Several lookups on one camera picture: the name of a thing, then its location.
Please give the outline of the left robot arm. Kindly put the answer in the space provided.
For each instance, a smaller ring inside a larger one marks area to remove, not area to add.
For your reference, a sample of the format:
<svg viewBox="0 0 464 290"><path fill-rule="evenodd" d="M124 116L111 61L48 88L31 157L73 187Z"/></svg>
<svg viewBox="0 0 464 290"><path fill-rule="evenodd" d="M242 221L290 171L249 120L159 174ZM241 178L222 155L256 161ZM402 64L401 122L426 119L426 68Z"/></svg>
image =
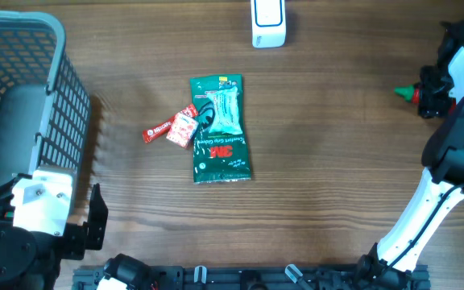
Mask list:
<svg viewBox="0 0 464 290"><path fill-rule="evenodd" d="M0 289L53 289L62 261L103 248L109 210L100 185L82 224L63 209L71 185L69 174L18 174L0 186Z"/></svg>

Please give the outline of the teal white sachet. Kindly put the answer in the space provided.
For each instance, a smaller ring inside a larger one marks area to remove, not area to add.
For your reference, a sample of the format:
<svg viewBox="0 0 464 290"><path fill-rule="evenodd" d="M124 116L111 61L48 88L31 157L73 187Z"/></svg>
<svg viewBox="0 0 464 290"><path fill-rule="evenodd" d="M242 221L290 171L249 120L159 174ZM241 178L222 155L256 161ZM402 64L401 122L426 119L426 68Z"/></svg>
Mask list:
<svg viewBox="0 0 464 290"><path fill-rule="evenodd" d="M214 118L209 124L209 133L241 135L240 115L238 107L238 88L218 90L207 93L206 97L212 102Z"/></svg>

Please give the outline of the green 3M gloves packet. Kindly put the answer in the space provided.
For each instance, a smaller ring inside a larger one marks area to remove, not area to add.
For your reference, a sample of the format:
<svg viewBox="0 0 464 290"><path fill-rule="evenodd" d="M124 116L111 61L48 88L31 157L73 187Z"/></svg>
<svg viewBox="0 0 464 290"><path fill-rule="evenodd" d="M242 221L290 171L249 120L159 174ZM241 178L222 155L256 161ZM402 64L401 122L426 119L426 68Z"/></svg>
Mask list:
<svg viewBox="0 0 464 290"><path fill-rule="evenodd" d="M242 75L222 74L190 80L192 102L197 108L199 127L193 138L193 181L196 184L249 180L251 163L243 116ZM213 121L212 102L207 93L238 88L241 135L209 133Z"/></svg>

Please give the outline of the red packet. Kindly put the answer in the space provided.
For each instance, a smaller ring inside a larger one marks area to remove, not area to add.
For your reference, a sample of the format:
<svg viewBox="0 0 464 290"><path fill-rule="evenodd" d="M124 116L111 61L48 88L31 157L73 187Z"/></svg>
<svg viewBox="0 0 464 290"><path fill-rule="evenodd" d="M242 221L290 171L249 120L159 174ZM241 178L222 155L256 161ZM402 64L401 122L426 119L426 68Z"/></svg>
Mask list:
<svg viewBox="0 0 464 290"><path fill-rule="evenodd" d="M199 122L185 114L178 113L167 133L167 140L186 148L192 140Z"/></svg>

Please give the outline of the green cap sauce bottle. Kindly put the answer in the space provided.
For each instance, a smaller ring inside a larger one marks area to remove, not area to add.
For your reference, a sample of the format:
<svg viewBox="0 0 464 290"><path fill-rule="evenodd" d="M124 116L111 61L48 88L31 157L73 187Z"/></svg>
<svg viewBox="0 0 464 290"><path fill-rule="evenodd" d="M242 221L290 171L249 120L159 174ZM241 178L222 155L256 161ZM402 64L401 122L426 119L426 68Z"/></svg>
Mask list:
<svg viewBox="0 0 464 290"><path fill-rule="evenodd" d="M395 87L394 93L399 97L402 97L408 103L412 103L415 105L419 104L421 89L418 85Z"/></svg>

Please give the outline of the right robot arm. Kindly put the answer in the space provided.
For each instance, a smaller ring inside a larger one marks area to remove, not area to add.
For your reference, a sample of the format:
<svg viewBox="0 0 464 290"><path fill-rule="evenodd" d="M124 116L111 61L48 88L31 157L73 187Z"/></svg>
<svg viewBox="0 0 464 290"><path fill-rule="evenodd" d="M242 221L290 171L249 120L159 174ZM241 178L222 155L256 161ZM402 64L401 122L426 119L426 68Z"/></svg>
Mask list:
<svg viewBox="0 0 464 290"><path fill-rule="evenodd" d="M417 262L447 214L464 199L464 20L443 22L437 62L420 70L420 80L395 93L417 106L422 118L444 122L426 143L424 168L412 199L386 236L350 273L352 289L418 289L426 284Z"/></svg>

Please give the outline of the red stick sachet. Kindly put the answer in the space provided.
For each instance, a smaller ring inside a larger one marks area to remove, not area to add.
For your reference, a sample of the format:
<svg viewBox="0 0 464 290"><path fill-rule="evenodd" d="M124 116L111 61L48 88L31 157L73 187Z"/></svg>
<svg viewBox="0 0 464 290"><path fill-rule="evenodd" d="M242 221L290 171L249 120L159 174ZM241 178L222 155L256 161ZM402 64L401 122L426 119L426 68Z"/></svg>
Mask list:
<svg viewBox="0 0 464 290"><path fill-rule="evenodd" d="M153 140L159 138L161 135L164 135L169 132L171 129L172 124L175 121L175 118L178 114L183 114L185 116L188 116L190 118L194 118L198 115L198 111L196 106L191 103L187 107L185 107L182 111L176 113L172 117L170 117L167 121L164 121L160 123L157 126L154 126L150 129L146 129L143 131L142 136L143 136L143 141L145 143L150 143Z"/></svg>

